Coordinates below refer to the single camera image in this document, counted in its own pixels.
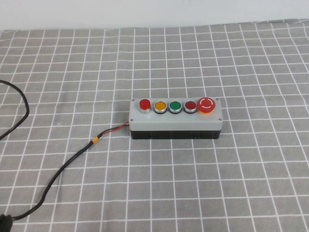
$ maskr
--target power cord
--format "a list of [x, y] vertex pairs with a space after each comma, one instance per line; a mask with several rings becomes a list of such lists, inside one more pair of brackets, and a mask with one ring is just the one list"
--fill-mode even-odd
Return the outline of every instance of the power cord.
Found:
[[[0, 136], [0, 140], [1, 140], [5, 136], [7, 136], [9, 133], [14, 131], [23, 121], [26, 120], [26, 118], [29, 115], [30, 110], [29, 110], [29, 104], [28, 104], [28, 101], [26, 99], [26, 96], [24, 95], [24, 93], [17, 86], [13, 85], [12, 83], [9, 83], [7, 81], [2, 81], [2, 80], [0, 80], [0, 83], [9, 85], [9, 86], [13, 87], [14, 89], [16, 89], [20, 93], [20, 95], [22, 96], [22, 98], [24, 100], [24, 103], [25, 103], [25, 106], [26, 106], [26, 110], [27, 110], [25, 116], [18, 123], [16, 123], [11, 129], [9, 129], [7, 132], [5, 132], [3, 135]], [[51, 186], [53, 185], [55, 180], [59, 177], [59, 175], [62, 173], [62, 171], [67, 166], [69, 166], [77, 157], [79, 157], [86, 150], [88, 150], [93, 144], [95, 144], [99, 140], [99, 138], [101, 138], [103, 135], [105, 135], [107, 133], [111, 133], [113, 131], [119, 130], [119, 129], [121, 129], [124, 126], [128, 126], [128, 123], [129, 123], [129, 121], [127, 121], [126, 123], [122, 124], [121, 126], [110, 128], [110, 129], [107, 129], [107, 130], [101, 132], [97, 137], [95, 137], [93, 140], [91, 140], [84, 148], [82, 148], [81, 150], [76, 152], [75, 155], [72, 156], [67, 162], [65, 162], [65, 164], [63, 164], [61, 166], [61, 168], [56, 172], [56, 174], [53, 176], [53, 178], [49, 181], [48, 185], [46, 186], [40, 201], [34, 207], [32, 207], [30, 210], [28, 210], [27, 212], [25, 212], [25, 213], [23, 213], [21, 215], [14, 216], [14, 217], [12, 217], [11, 215], [5, 216], [4, 214], [2, 214], [0, 216], [0, 232], [10, 232], [11, 228], [12, 228], [12, 225], [13, 225], [13, 221], [17, 221], [17, 220], [23, 219], [23, 218], [29, 216], [30, 214], [32, 214], [34, 211], [36, 211], [44, 203], [44, 200], [46, 198], [46, 195], [47, 195], [49, 189], [51, 188]]]
[[30, 109], [29, 109], [29, 104], [28, 104], [27, 98], [24, 95], [23, 91], [20, 90], [20, 88], [18, 88], [17, 86], [15, 86], [12, 83], [7, 82], [7, 81], [0, 80], [0, 83], [3, 83], [5, 85], [8, 85], [8, 86], [14, 88], [21, 95], [21, 97], [23, 98], [24, 103], [25, 103], [25, 107], [26, 107], [26, 114], [25, 114], [25, 116], [23, 116], [23, 118], [21, 120], [19, 120], [14, 126], [12, 126], [12, 128], [10, 128], [7, 132], [5, 132], [3, 135], [1, 135], [0, 136], [0, 140], [1, 140], [4, 137], [6, 137], [9, 133], [14, 131], [20, 124], [22, 124], [26, 120], [26, 118], [28, 117], [28, 115], [30, 113]]

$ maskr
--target white wall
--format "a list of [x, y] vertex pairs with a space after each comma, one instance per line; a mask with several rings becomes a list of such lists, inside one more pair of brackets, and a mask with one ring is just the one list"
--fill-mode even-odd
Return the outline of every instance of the white wall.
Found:
[[0, 0], [0, 30], [178, 27], [309, 18], [309, 0]]

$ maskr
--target red mushroom button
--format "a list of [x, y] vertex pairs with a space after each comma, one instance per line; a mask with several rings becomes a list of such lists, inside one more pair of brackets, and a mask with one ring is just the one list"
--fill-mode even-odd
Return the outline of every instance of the red mushroom button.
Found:
[[197, 101], [197, 108], [203, 114], [209, 114], [216, 107], [216, 103], [211, 98], [201, 98]]

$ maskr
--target red push button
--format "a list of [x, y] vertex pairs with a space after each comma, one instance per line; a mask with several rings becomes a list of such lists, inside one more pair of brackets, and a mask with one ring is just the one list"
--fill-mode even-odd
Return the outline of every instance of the red push button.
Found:
[[140, 112], [143, 114], [147, 114], [151, 111], [151, 104], [148, 99], [142, 99], [140, 101]]
[[201, 98], [197, 101], [197, 107], [201, 113], [209, 114], [216, 107], [216, 103], [211, 98]]
[[197, 105], [194, 101], [187, 101], [183, 109], [188, 114], [194, 114], [197, 111]]

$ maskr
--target fabric surface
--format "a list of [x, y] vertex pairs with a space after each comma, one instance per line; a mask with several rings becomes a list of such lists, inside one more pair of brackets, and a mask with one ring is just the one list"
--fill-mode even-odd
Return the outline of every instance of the fabric surface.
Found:
[[[14, 232], [303, 232], [309, 224], [309, 23], [0, 32], [0, 79], [30, 116], [0, 141], [0, 214], [128, 120], [129, 101], [216, 97], [218, 140], [101, 138]], [[0, 85], [0, 133], [25, 112]]]

